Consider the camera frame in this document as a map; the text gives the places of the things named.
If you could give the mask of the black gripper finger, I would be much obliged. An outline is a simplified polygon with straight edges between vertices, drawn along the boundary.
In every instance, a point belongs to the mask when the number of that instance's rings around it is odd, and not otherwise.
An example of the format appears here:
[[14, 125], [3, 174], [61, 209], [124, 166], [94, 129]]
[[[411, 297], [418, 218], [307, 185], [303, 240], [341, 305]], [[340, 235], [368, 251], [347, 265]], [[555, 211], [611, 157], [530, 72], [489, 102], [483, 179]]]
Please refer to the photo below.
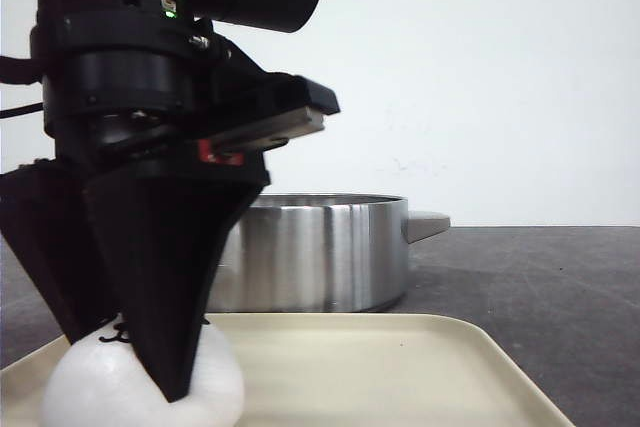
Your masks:
[[270, 182], [260, 153], [212, 162], [197, 146], [90, 180], [85, 202], [128, 339], [169, 402], [189, 393], [228, 235]]
[[120, 312], [73, 168], [38, 159], [1, 176], [1, 233], [75, 343]]

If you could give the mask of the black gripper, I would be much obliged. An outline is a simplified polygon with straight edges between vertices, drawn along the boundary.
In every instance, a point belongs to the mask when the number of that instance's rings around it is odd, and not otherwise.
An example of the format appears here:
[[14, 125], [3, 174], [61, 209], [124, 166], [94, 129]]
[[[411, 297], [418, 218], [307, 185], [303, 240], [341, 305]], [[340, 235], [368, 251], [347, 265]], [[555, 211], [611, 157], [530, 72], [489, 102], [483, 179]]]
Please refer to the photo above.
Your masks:
[[30, 41], [56, 147], [35, 161], [42, 170], [109, 171], [182, 152], [246, 168], [339, 112], [330, 88], [263, 70], [206, 19], [40, 13]]

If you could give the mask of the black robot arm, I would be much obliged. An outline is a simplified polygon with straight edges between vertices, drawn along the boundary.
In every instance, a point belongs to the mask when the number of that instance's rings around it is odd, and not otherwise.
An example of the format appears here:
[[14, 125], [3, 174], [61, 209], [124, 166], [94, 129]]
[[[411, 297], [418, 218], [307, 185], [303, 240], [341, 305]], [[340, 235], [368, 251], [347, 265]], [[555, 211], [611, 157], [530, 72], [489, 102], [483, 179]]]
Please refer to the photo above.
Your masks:
[[228, 235], [264, 154], [320, 131], [334, 92], [263, 70], [215, 22], [291, 33], [319, 0], [38, 0], [26, 59], [55, 144], [1, 177], [1, 232], [70, 342], [121, 317], [168, 402], [190, 389]]

